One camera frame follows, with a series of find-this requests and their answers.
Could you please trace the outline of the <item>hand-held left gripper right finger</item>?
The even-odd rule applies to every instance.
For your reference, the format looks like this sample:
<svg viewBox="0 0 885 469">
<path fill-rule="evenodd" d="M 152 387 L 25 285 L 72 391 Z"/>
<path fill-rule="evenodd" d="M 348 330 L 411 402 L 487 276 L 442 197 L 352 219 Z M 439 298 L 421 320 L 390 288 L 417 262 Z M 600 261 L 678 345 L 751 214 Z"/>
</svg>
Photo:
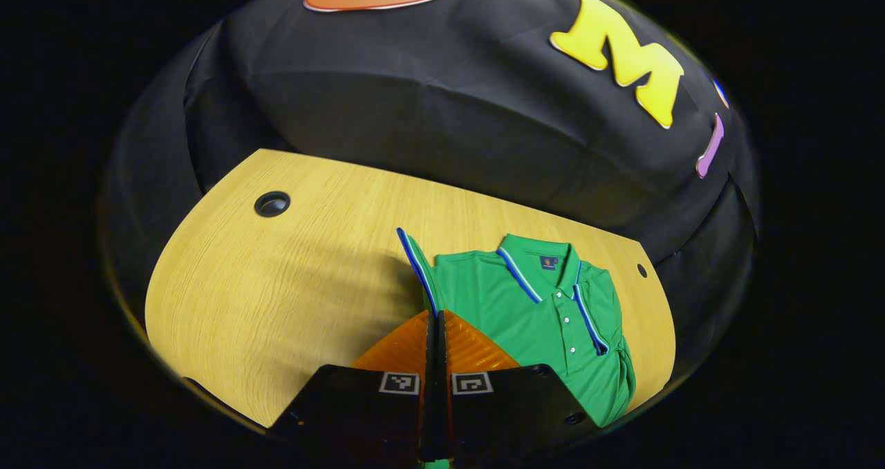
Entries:
<svg viewBox="0 0 885 469">
<path fill-rule="evenodd" d="M 600 437 L 547 364 L 455 372 L 437 313 L 437 457 L 452 465 L 532 465 Z"/>
</svg>

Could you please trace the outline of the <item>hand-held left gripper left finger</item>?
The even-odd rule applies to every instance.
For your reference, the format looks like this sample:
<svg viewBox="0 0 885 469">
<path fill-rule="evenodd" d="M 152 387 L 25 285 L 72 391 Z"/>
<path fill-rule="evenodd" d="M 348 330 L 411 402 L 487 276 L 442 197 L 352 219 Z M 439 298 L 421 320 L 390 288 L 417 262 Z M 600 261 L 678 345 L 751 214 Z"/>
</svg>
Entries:
<svg viewBox="0 0 885 469">
<path fill-rule="evenodd" d="M 353 365 L 319 366 L 269 437 L 297 465 L 420 465 L 435 323 L 423 311 Z"/>
</svg>

